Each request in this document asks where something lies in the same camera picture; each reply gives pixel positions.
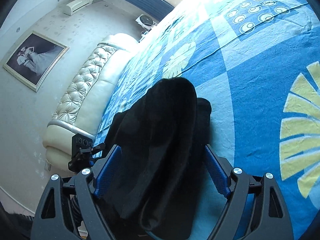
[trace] couple in photo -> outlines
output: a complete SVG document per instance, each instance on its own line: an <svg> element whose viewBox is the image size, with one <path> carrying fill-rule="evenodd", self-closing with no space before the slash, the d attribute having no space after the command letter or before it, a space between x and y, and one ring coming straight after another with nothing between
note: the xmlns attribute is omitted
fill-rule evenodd
<svg viewBox="0 0 320 240"><path fill-rule="evenodd" d="M22 47L17 54L17 62L19 65L23 64L31 71L35 72L37 76L41 76L57 58L60 52L61 49L58 46L54 46L52 50L41 54L35 52L35 47Z"/></svg>

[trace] wedding photo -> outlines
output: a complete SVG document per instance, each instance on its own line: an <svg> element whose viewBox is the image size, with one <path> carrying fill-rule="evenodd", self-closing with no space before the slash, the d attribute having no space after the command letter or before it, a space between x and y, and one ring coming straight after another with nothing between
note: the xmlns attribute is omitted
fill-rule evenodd
<svg viewBox="0 0 320 240"><path fill-rule="evenodd" d="M68 47L42 35L31 33L4 65L13 76L37 91L48 72Z"/></svg>

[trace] blue gripper pad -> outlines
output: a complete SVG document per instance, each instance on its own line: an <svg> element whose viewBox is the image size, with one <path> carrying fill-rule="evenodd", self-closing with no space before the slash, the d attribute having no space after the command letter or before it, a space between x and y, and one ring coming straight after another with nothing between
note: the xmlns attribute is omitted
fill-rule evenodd
<svg viewBox="0 0 320 240"><path fill-rule="evenodd" d="M228 176L221 168L216 157L212 154L211 150L206 145L204 150L204 164L211 176L213 183L216 186L217 191L227 198L231 194L231 190L228 186Z"/></svg>
<svg viewBox="0 0 320 240"><path fill-rule="evenodd" d="M107 192L111 180L120 164L121 154L121 148L120 146L117 146L97 176L96 189L93 193L97 198L101 198Z"/></svg>

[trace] metal pivot bolt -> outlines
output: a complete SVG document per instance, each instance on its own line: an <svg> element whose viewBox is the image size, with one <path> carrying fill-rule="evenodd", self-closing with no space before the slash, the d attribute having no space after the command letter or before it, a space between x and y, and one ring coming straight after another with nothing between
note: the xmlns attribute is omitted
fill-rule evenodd
<svg viewBox="0 0 320 240"><path fill-rule="evenodd" d="M233 172L234 172L235 174L241 174L241 173L242 173L242 170L241 170L240 168L234 168L234 169L233 169Z"/></svg>
<svg viewBox="0 0 320 240"><path fill-rule="evenodd" d="M272 179L272 178L273 178L273 175L272 175L270 172L267 172L267 173L266 173L266 177L267 177L268 179Z"/></svg>
<svg viewBox="0 0 320 240"><path fill-rule="evenodd" d="M53 174L52 176L51 176L51 179L52 180L57 180L59 178L59 175L58 174Z"/></svg>
<svg viewBox="0 0 320 240"><path fill-rule="evenodd" d="M81 173L82 173L83 175L88 175L90 172L91 172L91 171L90 171L90 169L88 169L88 168L83 169L83 170L81 171Z"/></svg>

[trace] blue bedsheet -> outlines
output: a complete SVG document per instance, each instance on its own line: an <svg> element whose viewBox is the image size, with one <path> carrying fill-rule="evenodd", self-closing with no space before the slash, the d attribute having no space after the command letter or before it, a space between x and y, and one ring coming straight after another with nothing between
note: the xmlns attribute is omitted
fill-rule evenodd
<svg viewBox="0 0 320 240"><path fill-rule="evenodd" d="M185 77L211 102L213 149L248 174L275 176L298 239L320 208L318 41L306 0L184 0L128 63L95 145L155 82ZM208 237L224 203L207 174L190 239Z"/></svg>

